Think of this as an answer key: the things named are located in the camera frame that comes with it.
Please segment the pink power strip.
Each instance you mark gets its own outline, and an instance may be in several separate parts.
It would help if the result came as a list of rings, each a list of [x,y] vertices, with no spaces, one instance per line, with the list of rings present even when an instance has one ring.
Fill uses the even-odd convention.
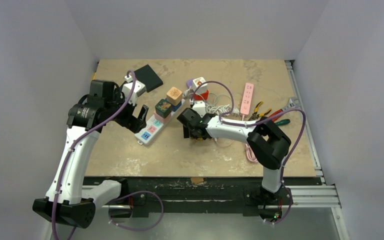
[[[254,84],[247,82],[244,87],[239,113],[247,116],[251,110]]]

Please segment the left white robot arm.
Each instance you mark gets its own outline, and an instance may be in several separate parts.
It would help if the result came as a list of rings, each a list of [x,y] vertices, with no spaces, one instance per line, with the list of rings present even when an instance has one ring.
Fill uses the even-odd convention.
[[[68,112],[66,140],[61,160],[44,198],[34,200],[32,210],[49,222],[87,228],[97,208],[109,201],[126,203],[129,191],[123,180],[104,180],[95,190],[83,190],[83,181],[92,150],[110,121],[136,134],[146,126],[149,108],[133,112],[137,98],[146,92],[140,81],[127,79],[122,85],[113,81],[92,80],[85,94]]]

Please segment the white power strip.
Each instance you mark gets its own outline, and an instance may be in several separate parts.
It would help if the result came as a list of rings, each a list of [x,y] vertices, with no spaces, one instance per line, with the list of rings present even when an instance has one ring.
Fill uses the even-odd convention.
[[[179,104],[179,108],[176,111],[172,111],[166,118],[162,118],[156,111],[154,111],[151,117],[146,121],[146,127],[134,134],[137,143],[141,146],[151,145],[170,121],[181,112],[185,105],[186,100],[183,99]]]

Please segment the black box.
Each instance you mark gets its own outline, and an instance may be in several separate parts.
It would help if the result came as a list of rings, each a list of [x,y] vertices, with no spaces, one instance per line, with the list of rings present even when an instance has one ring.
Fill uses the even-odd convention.
[[[135,70],[134,73],[136,78],[145,85],[147,93],[163,85],[162,79],[149,64]]]

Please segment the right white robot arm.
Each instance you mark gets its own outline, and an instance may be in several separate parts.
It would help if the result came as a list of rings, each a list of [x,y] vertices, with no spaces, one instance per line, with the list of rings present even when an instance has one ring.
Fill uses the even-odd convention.
[[[260,196],[268,204],[280,198],[283,183],[283,165],[289,157],[290,138],[270,119],[240,121],[219,115],[199,114],[186,108],[177,117],[182,124],[185,138],[224,138],[247,144],[257,162],[263,166]]]

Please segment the green handled screwdriver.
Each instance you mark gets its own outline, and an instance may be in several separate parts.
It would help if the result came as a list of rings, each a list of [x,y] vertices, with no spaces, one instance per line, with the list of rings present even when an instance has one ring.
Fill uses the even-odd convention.
[[[282,119],[275,122],[277,126],[285,126],[288,125],[291,122],[290,119]]]

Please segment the yellow handled pliers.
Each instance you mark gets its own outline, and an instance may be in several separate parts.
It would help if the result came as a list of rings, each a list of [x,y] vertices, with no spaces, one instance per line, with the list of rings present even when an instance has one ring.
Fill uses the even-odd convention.
[[[263,103],[264,103],[263,101],[260,101],[260,102],[255,106],[255,109],[254,109],[252,115],[250,116],[250,118],[248,119],[248,121],[258,120],[258,119],[261,118],[261,117],[265,117],[265,116],[267,116],[267,115],[272,111],[272,108],[268,108],[268,109],[267,109],[266,111],[264,111],[264,112],[259,112],[260,106],[261,106]]]

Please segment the red handled adjustable wrench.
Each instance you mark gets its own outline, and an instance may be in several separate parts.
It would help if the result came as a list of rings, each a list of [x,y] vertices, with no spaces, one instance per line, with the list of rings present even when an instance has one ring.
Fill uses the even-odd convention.
[[[301,101],[298,97],[290,97],[287,101],[287,104],[272,113],[269,118],[273,121],[276,122],[280,117],[281,113],[286,112],[289,109],[297,109],[297,110],[302,110],[301,108]]]

